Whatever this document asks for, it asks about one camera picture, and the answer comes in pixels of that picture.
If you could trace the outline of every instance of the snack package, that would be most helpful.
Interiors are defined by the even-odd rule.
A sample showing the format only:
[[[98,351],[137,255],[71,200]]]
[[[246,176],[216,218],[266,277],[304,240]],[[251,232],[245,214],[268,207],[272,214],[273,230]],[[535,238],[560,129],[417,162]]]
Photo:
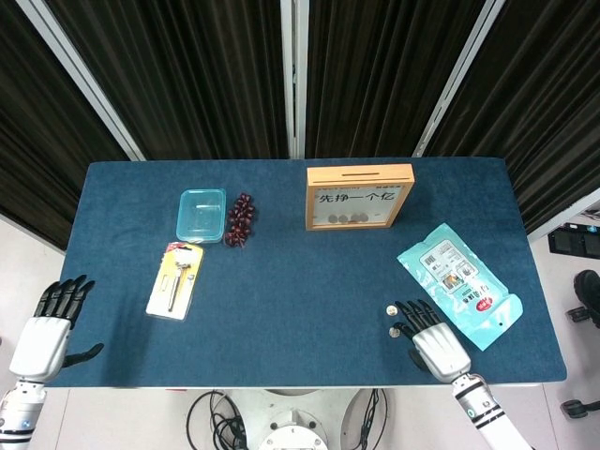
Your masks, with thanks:
[[[204,250],[187,242],[171,242],[158,269],[146,314],[183,321],[188,314]]]
[[[520,299],[445,223],[397,259],[482,351],[523,313]]]

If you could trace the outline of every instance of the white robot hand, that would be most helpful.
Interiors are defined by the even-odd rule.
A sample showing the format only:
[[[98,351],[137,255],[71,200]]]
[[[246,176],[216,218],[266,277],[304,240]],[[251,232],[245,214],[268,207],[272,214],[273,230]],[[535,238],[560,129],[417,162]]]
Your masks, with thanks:
[[[408,325],[397,322],[394,327],[409,338],[415,349],[409,350],[414,363],[428,370],[442,383],[454,386],[453,394],[492,450],[531,450],[492,396],[486,381],[471,375],[471,358],[462,348],[450,327],[442,322],[429,304],[421,306],[396,302]]]
[[[52,284],[25,324],[9,368],[19,380],[0,403],[0,450],[27,448],[46,399],[44,383],[61,368],[92,359],[104,347],[96,344],[87,352],[65,356],[70,330],[94,287],[94,281],[84,282],[85,276],[80,276]]]

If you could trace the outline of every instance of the table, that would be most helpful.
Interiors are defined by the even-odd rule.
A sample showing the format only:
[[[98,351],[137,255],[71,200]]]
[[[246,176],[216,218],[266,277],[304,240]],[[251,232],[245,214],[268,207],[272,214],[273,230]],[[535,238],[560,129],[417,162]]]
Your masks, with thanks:
[[[394,226],[307,232],[306,167],[411,162],[416,178]],[[176,240],[180,194],[225,188],[256,199],[245,248],[205,245],[184,322],[145,314],[162,253]],[[333,387],[431,384],[392,339],[385,307],[425,292],[396,260],[448,223],[517,294],[523,316],[485,352],[456,329],[490,383],[563,380],[557,339],[504,163],[496,158],[103,162],[90,166],[62,279],[89,294],[69,351],[106,348],[54,386]]]

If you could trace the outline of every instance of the black curtain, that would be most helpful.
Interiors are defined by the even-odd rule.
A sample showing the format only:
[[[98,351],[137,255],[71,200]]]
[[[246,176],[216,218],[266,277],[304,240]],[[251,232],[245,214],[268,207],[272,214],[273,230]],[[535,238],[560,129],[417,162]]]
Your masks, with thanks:
[[[87,166],[125,155],[12,0],[0,49],[0,214],[66,248]]]
[[[482,5],[311,1],[307,157],[410,156]]]
[[[427,156],[504,158],[528,231],[600,188],[600,2],[507,1]]]
[[[49,6],[147,158],[288,156],[279,1]]]

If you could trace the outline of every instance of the blue lid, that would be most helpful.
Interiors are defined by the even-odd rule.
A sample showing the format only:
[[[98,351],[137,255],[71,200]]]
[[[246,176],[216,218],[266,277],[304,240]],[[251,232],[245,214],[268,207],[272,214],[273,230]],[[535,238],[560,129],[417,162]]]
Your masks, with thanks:
[[[225,190],[189,189],[181,194],[177,238],[191,243],[218,242],[225,229]]]

